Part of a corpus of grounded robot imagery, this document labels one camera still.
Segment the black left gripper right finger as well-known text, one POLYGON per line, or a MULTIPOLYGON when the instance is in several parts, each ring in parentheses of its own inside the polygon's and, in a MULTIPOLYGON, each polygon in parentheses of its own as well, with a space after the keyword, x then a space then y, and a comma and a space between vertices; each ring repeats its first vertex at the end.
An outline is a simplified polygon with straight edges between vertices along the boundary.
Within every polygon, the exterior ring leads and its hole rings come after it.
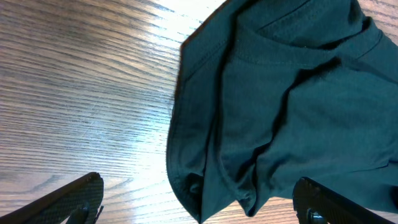
POLYGON ((393 224, 308 177, 295 184, 293 205, 300 224, 393 224))

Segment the black t-shirt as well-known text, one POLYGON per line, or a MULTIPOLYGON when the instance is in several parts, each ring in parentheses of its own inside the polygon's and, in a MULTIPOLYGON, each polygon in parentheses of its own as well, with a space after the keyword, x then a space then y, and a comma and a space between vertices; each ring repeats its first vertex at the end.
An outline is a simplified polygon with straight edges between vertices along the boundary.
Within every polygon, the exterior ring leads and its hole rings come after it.
POLYGON ((182 45, 171 187, 197 221, 309 177, 397 211, 397 46, 357 0, 231 0, 182 45))

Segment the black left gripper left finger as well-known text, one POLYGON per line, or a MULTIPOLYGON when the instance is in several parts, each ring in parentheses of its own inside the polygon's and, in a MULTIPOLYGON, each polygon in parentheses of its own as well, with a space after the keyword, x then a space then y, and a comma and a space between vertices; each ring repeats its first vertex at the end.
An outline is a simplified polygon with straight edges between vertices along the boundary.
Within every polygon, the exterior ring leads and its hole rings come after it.
POLYGON ((1 223, 95 224, 103 211, 103 195, 102 177, 97 172, 90 172, 1 217, 1 223))

